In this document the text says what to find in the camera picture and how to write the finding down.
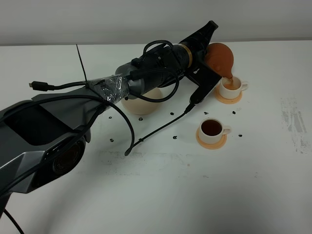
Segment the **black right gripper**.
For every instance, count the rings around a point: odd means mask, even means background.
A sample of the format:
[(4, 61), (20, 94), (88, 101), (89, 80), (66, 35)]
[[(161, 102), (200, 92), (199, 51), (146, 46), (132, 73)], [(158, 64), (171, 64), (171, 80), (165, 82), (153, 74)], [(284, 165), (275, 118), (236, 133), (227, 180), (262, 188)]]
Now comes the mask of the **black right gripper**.
[(180, 42), (180, 62), (184, 71), (188, 71), (207, 54), (207, 47), (218, 25), (210, 20), (205, 26)]

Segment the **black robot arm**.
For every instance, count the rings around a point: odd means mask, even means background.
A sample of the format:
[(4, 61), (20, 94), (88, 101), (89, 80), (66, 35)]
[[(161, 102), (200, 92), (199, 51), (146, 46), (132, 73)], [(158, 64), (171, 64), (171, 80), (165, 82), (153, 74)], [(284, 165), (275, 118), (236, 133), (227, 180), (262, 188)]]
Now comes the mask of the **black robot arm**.
[(217, 28), (209, 21), (178, 44), (150, 42), (140, 57), (109, 77), (59, 86), (30, 83), (40, 94), (0, 113), (0, 212), (7, 213), (12, 193), (29, 193), (75, 168), (97, 117), (116, 109), (122, 99), (162, 103), (169, 97), (153, 99), (145, 94), (169, 85), (177, 91), (180, 80), (188, 78), (197, 89), (185, 111), (201, 103), (221, 79), (205, 63)]

